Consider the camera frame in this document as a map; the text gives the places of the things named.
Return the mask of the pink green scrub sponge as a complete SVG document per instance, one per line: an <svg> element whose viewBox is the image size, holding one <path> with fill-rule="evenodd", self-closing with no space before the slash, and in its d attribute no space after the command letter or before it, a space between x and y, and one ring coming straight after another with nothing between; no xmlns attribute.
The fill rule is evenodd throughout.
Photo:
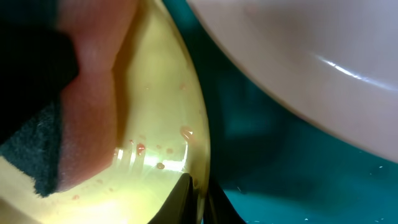
<svg viewBox="0 0 398 224"><path fill-rule="evenodd" d="M47 197L111 162L135 0L1 0L1 155Z"/></svg>

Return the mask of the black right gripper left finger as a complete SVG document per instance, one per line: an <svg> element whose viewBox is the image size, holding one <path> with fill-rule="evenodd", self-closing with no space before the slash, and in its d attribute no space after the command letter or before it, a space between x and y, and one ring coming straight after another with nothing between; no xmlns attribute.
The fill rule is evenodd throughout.
<svg viewBox="0 0 398 224"><path fill-rule="evenodd" d="M190 174L182 174L163 206L148 224L195 224L197 198Z"/></svg>

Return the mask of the yellow-green plate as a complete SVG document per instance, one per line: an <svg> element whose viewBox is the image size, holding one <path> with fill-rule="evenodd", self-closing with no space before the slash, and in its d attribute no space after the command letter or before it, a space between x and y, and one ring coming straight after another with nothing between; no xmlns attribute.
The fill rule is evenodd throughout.
<svg viewBox="0 0 398 224"><path fill-rule="evenodd" d="M193 179L200 223L210 171L208 120L198 77L162 1L142 1L116 59L119 132L112 163L42 198L1 161L2 223L149 223L182 174Z"/></svg>

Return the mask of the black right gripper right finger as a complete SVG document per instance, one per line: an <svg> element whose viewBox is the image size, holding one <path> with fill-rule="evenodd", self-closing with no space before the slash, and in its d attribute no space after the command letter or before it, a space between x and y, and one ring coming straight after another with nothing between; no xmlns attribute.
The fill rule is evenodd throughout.
<svg viewBox="0 0 398 224"><path fill-rule="evenodd" d="M214 178L209 179L204 224L246 224Z"/></svg>

